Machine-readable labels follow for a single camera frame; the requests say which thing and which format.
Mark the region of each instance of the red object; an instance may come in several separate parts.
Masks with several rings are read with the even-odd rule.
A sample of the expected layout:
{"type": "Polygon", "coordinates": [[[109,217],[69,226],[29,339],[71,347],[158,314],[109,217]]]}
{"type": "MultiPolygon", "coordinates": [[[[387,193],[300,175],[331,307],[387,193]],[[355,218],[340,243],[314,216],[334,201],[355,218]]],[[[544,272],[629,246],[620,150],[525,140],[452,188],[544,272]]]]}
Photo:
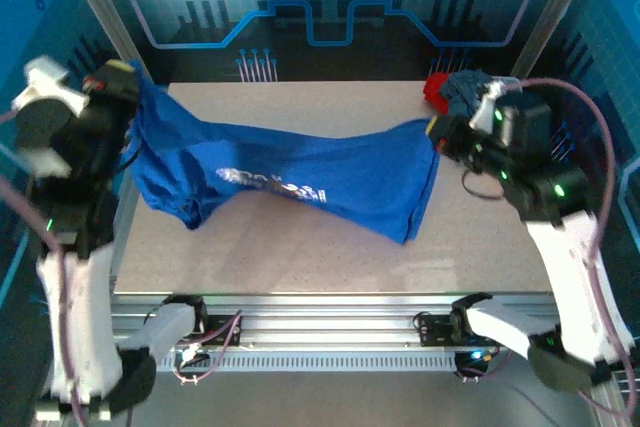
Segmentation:
{"type": "Polygon", "coordinates": [[[440,139],[436,146],[436,151],[442,153],[443,149],[447,146],[447,139],[440,139]]]}
{"type": "Polygon", "coordinates": [[[443,115],[447,115],[449,112],[449,101],[440,95],[440,87],[449,78],[449,73],[436,72],[429,76],[426,84],[424,85],[424,100],[429,102],[438,112],[443,115]]]}
{"type": "Polygon", "coordinates": [[[93,90],[104,90],[105,86],[104,82],[99,80],[92,79],[91,77],[85,77],[84,82],[82,83],[83,91],[93,91],[93,90]]]}

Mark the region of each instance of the black cable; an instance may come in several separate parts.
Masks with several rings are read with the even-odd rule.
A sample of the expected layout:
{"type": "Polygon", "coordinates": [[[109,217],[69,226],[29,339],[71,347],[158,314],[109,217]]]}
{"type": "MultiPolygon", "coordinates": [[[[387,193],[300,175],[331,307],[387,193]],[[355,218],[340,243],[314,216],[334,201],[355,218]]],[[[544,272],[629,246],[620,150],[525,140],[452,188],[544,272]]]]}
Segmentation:
{"type": "Polygon", "coordinates": [[[140,149],[136,150],[135,153],[129,158],[129,160],[127,160],[123,165],[118,167],[118,169],[113,173],[113,177],[116,177],[118,174],[124,172],[127,169],[127,167],[133,164],[135,160],[138,158],[139,153],[140,153],[140,149]]]}
{"type": "Polygon", "coordinates": [[[481,194],[480,192],[475,192],[471,190],[469,187],[467,187],[466,180],[470,173],[471,171],[469,169],[466,169],[462,173],[462,177],[460,178],[460,182],[462,183],[462,188],[465,190],[465,192],[467,192],[467,194],[473,197],[477,197],[478,199],[486,200],[489,202],[498,202],[499,200],[504,199],[504,193],[502,193],[501,195],[487,195],[487,194],[481,194]]]}
{"type": "Polygon", "coordinates": [[[416,330],[420,330],[420,326],[416,324],[416,320],[418,320],[418,317],[420,317],[421,315],[431,315],[429,312],[418,312],[416,315],[413,316],[413,320],[411,321],[411,323],[413,324],[413,328],[416,330]]]}
{"type": "Polygon", "coordinates": [[[188,362],[183,362],[182,364],[180,364],[178,367],[176,367],[177,371],[179,374],[182,374],[182,372],[180,372],[180,369],[184,369],[185,367],[190,367],[193,364],[197,364],[198,362],[202,362],[203,360],[211,360],[211,356],[209,354],[196,354],[193,359],[189,360],[188,362]]]}
{"type": "Polygon", "coordinates": [[[149,317],[151,317],[151,314],[156,313],[158,310],[160,310],[160,307],[162,307],[162,304],[160,305],[156,305],[153,309],[151,309],[149,312],[147,312],[147,315],[145,315],[144,317],[144,321],[142,322],[142,324],[146,324],[147,321],[149,320],[149,317]]]}

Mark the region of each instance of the white tabletop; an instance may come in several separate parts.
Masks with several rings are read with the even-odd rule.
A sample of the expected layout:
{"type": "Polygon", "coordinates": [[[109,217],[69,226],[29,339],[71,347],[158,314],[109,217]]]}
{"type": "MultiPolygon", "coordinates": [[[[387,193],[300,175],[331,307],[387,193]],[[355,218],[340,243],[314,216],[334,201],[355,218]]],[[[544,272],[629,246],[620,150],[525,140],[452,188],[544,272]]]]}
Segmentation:
{"type": "MultiPolygon", "coordinates": [[[[325,137],[429,116],[422,82],[174,84],[198,118],[325,137]]],[[[118,293],[547,292],[537,249],[505,201],[467,194],[441,159],[418,234],[405,245],[312,206],[243,192],[198,230],[138,199],[118,293]]],[[[499,186],[471,178],[487,193],[499,186]]]]}

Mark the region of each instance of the white printed logo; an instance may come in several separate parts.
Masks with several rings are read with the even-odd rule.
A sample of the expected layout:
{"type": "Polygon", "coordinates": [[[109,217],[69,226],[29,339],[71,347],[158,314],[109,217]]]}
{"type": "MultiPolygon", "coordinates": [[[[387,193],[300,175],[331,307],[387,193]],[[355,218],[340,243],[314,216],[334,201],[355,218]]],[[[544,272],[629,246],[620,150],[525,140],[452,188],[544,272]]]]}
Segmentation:
{"type": "Polygon", "coordinates": [[[270,190],[279,194],[293,196],[299,200],[312,200],[323,204],[327,203],[327,194],[324,190],[318,190],[318,192],[316,192],[308,185],[298,187],[295,184],[285,184],[282,182],[282,177],[277,175],[272,175],[270,178],[267,178],[262,174],[252,174],[246,170],[231,168],[217,169],[216,174],[218,174],[218,177],[222,180],[233,184],[270,190]]]}

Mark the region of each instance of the gray floor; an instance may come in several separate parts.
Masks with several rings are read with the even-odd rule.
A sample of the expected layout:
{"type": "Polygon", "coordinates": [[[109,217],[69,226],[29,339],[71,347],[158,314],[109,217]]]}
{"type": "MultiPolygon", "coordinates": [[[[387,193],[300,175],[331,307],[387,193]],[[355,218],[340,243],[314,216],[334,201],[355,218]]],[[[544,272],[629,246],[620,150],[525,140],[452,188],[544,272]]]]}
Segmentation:
{"type": "MultiPolygon", "coordinates": [[[[532,396],[563,427],[588,427],[591,417],[573,395],[546,390],[524,362],[500,374],[532,396]]],[[[123,426],[124,418],[112,422],[123,426]]],[[[181,386],[160,374],[134,426],[232,427],[546,427],[520,395],[495,380],[462,384],[452,374],[216,374],[181,386]]]]}

